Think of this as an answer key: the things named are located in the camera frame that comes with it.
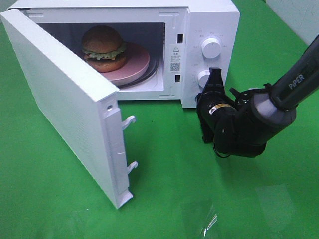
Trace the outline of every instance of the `microwave oven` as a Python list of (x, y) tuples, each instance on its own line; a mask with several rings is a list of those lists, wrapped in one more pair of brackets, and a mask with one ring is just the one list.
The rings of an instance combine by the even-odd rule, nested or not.
[[(34, 99), (116, 208), (132, 198), (117, 100), (194, 108), (209, 67), (228, 72), (240, 13), (231, 0), (19, 0), (1, 18)], [(81, 59), (93, 26), (148, 53), (138, 79), (115, 86)]]

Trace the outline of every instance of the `control knob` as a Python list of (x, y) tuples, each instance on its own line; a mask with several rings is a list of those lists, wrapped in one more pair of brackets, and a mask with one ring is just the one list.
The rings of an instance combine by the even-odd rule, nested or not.
[(217, 57), (221, 51), (220, 45), (220, 41), (214, 37), (204, 40), (204, 42), (201, 45), (201, 50), (204, 57), (208, 59)]
[(208, 77), (210, 75), (210, 72), (208, 70), (205, 70), (205, 71), (201, 71), (199, 74), (198, 74), (198, 84), (199, 86), (201, 86), (202, 88), (204, 88), (204, 86), (206, 85), (206, 82), (208, 80)]

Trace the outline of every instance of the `microwave door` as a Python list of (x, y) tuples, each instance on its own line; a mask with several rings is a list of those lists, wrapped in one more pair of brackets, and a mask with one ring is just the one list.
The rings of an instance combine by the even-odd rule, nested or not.
[(119, 208), (136, 164), (127, 167), (123, 129), (134, 117), (122, 123), (118, 88), (20, 11), (1, 16), (38, 107)]

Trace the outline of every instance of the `green surface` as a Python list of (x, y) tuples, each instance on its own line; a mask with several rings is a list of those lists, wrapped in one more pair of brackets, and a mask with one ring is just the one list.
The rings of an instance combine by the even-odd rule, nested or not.
[[(306, 45), (261, 0), (241, 12), (226, 88), (275, 82)], [(41, 114), (0, 25), (0, 238), (319, 238), (319, 93), (257, 158), (217, 158), (195, 110), (120, 102), (134, 198), (116, 210)]]

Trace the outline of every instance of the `black robotic arm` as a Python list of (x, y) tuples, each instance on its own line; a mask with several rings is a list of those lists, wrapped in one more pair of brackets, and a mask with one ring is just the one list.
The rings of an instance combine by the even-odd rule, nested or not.
[(274, 85), (264, 89), (225, 94), (220, 68), (210, 76), (197, 96), (197, 114), (205, 143), (214, 143), (218, 156), (255, 157), (267, 141), (291, 125), (298, 103), (319, 87), (319, 35), (295, 65)]

